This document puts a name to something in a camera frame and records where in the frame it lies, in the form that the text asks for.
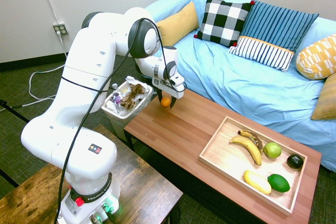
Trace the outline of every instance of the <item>trash can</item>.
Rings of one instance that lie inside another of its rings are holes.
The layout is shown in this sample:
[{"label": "trash can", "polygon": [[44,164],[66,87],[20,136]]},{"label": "trash can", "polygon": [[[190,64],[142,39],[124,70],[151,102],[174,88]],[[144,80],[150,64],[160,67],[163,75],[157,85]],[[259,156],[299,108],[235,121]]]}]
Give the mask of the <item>trash can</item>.
[{"label": "trash can", "polygon": [[[110,119],[111,124],[116,131],[117,135],[119,138],[123,139],[126,141],[126,137],[124,134],[124,127],[131,122],[133,118],[135,118],[136,115],[138,115],[150,102],[153,94],[153,88],[146,83],[143,83],[141,81],[135,80],[137,83],[141,84],[143,87],[146,87],[146,97],[143,98],[131,111],[129,114],[125,116],[121,116],[118,113],[115,113],[114,111],[110,110],[106,104],[108,101],[111,101],[111,98],[113,94],[116,91],[113,91],[106,99],[104,102],[104,105],[101,107],[102,110],[105,112],[106,116]],[[124,89],[127,88],[127,81],[125,81],[122,85],[118,87],[118,90],[123,91]]]}]

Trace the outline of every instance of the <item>yellow banana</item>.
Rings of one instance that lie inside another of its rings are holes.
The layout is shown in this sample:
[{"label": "yellow banana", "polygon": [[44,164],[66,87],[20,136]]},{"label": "yellow banana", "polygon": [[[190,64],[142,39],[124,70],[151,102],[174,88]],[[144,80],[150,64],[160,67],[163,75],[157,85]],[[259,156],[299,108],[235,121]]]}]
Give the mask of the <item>yellow banana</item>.
[{"label": "yellow banana", "polygon": [[269,195],[272,191],[272,187],[266,178],[250,170],[244,172],[244,180],[263,194]]},{"label": "yellow banana", "polygon": [[248,131],[248,130],[240,130],[240,131],[238,131],[238,134],[252,140],[255,143],[255,145],[258,147],[260,153],[263,152],[262,141],[257,134],[255,134],[252,131]]},{"label": "yellow banana", "polygon": [[251,153],[251,156],[257,165],[261,165],[261,153],[258,147],[248,138],[244,136],[234,136],[229,143],[241,144]]}]

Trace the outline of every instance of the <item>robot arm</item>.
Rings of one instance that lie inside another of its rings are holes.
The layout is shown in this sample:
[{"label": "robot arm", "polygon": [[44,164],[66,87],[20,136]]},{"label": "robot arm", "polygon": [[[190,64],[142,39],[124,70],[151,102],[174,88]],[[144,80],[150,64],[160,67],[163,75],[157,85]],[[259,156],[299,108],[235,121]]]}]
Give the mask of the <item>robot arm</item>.
[{"label": "robot arm", "polygon": [[78,133],[65,170],[72,193],[68,192],[61,203],[62,223],[89,224],[93,213],[107,219],[108,214],[119,208],[120,186],[111,175],[117,158],[115,144],[84,127],[78,132],[88,111],[98,111],[104,104],[115,55],[126,55],[129,51],[138,59],[141,71],[153,79],[173,80],[177,75],[176,49],[171,50],[174,53],[167,64],[169,76],[163,71],[162,60],[159,62],[158,57],[152,56],[160,43],[155,25],[147,19],[151,19],[149,13],[141,8],[133,8],[124,15],[94,15],[71,45],[55,100],[44,114],[23,129],[22,144],[35,156],[59,168],[64,167]]},{"label": "robot arm", "polygon": [[[135,27],[141,17],[152,20],[145,9],[136,7],[128,10],[124,15],[96,13],[86,19],[84,26],[112,31],[111,35],[118,45],[116,54],[125,55],[130,47],[131,40],[134,38]],[[140,72],[153,78],[152,84],[159,89],[159,100],[161,101],[162,98],[161,90],[172,96],[172,107],[176,98],[179,99],[183,96],[185,90],[184,78],[177,73],[178,53],[176,48],[164,47],[161,57],[153,56],[160,47],[156,29],[150,22],[142,23],[139,28],[139,36],[136,37],[130,53],[135,58]]]}]

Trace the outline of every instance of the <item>orange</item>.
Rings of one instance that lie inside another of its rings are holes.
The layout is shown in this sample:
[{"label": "orange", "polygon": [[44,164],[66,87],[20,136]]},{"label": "orange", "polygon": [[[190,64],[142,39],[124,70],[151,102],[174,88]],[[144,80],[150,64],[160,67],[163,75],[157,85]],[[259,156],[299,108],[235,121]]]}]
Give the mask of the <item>orange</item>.
[{"label": "orange", "polygon": [[168,97],[164,97],[161,100],[161,105],[164,107],[168,107],[171,104],[171,100]]}]

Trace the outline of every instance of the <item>coffee table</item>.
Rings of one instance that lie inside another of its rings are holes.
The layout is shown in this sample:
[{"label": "coffee table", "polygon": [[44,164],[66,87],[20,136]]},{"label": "coffee table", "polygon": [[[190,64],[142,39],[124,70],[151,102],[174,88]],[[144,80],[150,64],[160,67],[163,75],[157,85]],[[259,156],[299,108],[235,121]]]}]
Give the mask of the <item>coffee table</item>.
[{"label": "coffee table", "polygon": [[[221,122],[228,116],[240,123],[276,139],[308,157],[293,213],[289,216],[262,201],[199,161],[198,157]],[[190,90],[177,100],[174,107],[165,108],[158,98],[140,112],[125,128],[156,152],[162,154],[199,180],[214,188],[225,198],[251,213],[254,219],[266,223],[301,223],[309,221],[321,153],[262,126],[236,112],[222,107]],[[222,209],[223,215],[234,223],[244,223],[240,217]]]},{"label": "coffee table", "polygon": [[[112,170],[121,186],[120,209],[113,215],[115,224],[161,224],[167,215],[177,223],[177,203],[182,192],[103,125],[94,130],[113,141],[118,150]],[[2,198],[0,223],[54,223],[61,172],[58,167],[48,164]],[[64,180],[62,197],[68,190]]]}]

